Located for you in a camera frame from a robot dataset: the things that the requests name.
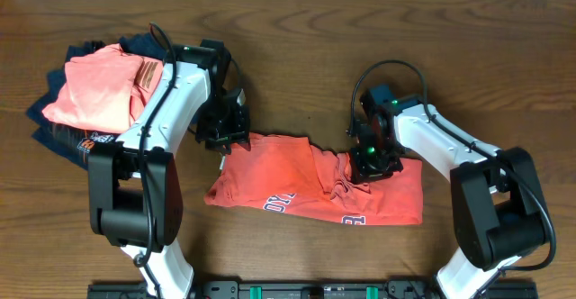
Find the folded light pink shirt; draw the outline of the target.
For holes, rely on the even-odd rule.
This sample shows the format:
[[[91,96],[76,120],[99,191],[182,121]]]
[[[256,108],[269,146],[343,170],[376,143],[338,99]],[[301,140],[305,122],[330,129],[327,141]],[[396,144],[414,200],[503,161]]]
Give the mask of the folded light pink shirt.
[[[110,44],[71,58],[57,100],[42,114],[74,128],[124,133],[143,113],[163,74],[163,62]]]

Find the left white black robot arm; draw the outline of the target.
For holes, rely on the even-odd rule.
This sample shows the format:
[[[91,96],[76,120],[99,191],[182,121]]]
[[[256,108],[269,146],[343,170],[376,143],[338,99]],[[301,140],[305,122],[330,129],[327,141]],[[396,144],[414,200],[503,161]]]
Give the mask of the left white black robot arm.
[[[129,255],[145,280],[90,285],[90,298],[194,297],[194,269],[177,240],[184,210],[177,149],[191,128],[222,155],[249,140],[244,91],[223,86],[232,61],[224,43],[163,47],[163,74],[141,117],[117,140],[96,143],[87,164],[91,228]]]

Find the folded navy blue shirt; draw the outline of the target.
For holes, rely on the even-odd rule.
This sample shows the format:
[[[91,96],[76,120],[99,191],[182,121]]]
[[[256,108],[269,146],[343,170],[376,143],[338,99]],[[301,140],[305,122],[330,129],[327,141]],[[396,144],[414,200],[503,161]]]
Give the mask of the folded navy blue shirt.
[[[166,52],[158,46],[150,33],[136,34],[131,37],[123,36],[118,42],[124,50],[140,56],[162,60],[166,55]],[[27,117],[39,126],[31,137],[58,156],[87,170],[87,158],[92,144],[94,142],[114,142],[118,134],[81,130],[46,119],[41,111],[48,104],[57,100],[59,92],[65,83],[64,68],[52,70],[47,74],[48,92],[35,101],[26,111]]]

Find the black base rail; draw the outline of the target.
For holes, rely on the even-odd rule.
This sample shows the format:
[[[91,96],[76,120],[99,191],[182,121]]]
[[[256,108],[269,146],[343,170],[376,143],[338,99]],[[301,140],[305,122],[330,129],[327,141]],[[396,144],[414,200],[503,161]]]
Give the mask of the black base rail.
[[[146,291],[145,283],[128,285],[89,285],[88,299],[156,298]],[[202,287],[194,285],[192,299],[418,299],[444,298],[439,288],[420,280],[390,280],[380,284],[273,284],[214,281]],[[481,296],[490,299],[537,299],[533,282],[496,283]]]

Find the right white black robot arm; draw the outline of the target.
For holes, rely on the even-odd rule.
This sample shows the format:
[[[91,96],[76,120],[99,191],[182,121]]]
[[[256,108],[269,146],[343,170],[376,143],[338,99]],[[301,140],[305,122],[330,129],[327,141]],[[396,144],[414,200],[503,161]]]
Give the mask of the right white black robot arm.
[[[428,285],[390,285],[409,298],[536,298],[536,285],[502,283],[517,262],[542,245],[547,267],[556,251],[554,227],[532,157],[521,148],[502,150],[475,139],[437,112],[422,96],[395,98],[367,91],[360,103],[367,122],[352,121],[353,179],[391,178],[413,150],[450,183],[456,253]]]

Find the red-orange t-shirt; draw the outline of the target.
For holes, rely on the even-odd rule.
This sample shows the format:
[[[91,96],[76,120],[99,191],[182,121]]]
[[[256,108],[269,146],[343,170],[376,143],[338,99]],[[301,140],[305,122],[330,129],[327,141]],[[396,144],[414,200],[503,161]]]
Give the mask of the red-orange t-shirt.
[[[345,152],[319,149],[306,137],[251,133],[224,157],[204,201],[349,225],[419,225],[422,163],[401,164],[390,178],[355,184]]]

